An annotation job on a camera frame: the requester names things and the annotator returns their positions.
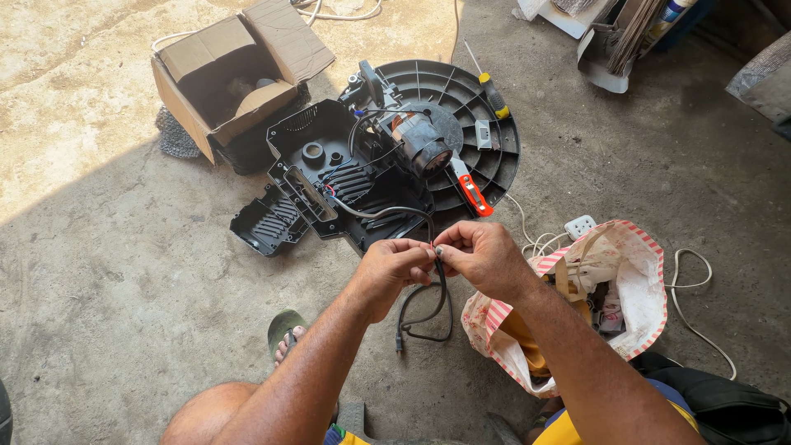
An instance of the plastic bag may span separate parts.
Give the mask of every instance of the plastic bag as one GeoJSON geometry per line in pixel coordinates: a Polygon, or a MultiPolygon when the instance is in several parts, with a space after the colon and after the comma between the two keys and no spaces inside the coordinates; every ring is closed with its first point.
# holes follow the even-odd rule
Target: plastic bag
{"type": "MultiPolygon", "coordinates": [[[[593,227],[572,245],[546,257],[530,258],[528,263],[538,276],[567,272],[556,268],[561,258],[564,268],[578,268],[585,273],[578,278],[569,276],[581,287],[578,293],[569,294],[570,301],[584,299],[598,283],[615,281],[626,331],[608,343],[621,357],[632,359],[656,341],[668,319],[668,297],[662,278],[664,255],[645,231],[629,221],[616,219],[593,227]],[[584,265],[574,265],[580,261],[584,265]]],[[[522,347],[499,329],[511,309],[480,292],[470,297],[461,316],[470,344],[496,361],[530,394],[541,398],[560,395],[554,378],[533,383],[522,347]]]]}

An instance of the orange utility knife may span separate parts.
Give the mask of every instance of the orange utility knife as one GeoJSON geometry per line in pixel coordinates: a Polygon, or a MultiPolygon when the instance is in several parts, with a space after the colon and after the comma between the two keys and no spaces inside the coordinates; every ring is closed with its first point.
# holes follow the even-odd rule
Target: orange utility knife
{"type": "Polygon", "coordinates": [[[475,185],[475,182],[470,176],[470,170],[464,164],[464,161],[459,158],[457,152],[453,152],[453,157],[450,160],[450,166],[454,174],[459,178],[459,185],[461,186],[467,201],[475,209],[478,216],[489,216],[494,213],[494,209],[486,203],[486,199],[481,195],[480,189],[475,185]]]}

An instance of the power strip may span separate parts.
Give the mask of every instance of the power strip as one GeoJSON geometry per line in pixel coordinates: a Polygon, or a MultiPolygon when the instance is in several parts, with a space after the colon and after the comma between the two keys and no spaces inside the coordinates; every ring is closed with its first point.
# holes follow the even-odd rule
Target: power strip
{"type": "Polygon", "coordinates": [[[596,221],[593,221],[591,215],[582,215],[577,219],[572,219],[563,226],[566,232],[569,232],[569,237],[574,241],[593,227],[596,227],[596,221]]]}

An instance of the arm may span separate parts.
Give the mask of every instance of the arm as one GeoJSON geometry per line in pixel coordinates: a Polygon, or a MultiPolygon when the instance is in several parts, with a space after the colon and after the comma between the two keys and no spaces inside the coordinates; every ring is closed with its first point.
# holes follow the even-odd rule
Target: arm
{"type": "Polygon", "coordinates": [[[585,443],[705,443],[562,295],[536,276],[500,224],[459,222],[435,244],[448,276],[464,275],[522,317],[585,443]]]}
{"type": "Polygon", "coordinates": [[[404,286],[429,284],[436,256],[409,239],[376,242],[346,289],[246,401],[212,445],[322,443],[360,342],[404,286]]]}

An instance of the knee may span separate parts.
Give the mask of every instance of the knee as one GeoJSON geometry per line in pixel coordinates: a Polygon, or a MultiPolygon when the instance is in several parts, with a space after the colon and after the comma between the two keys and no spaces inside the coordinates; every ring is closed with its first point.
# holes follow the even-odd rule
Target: knee
{"type": "Polygon", "coordinates": [[[252,383],[227,382],[204,390],[173,416],[159,444],[209,445],[257,389],[252,383]]]}

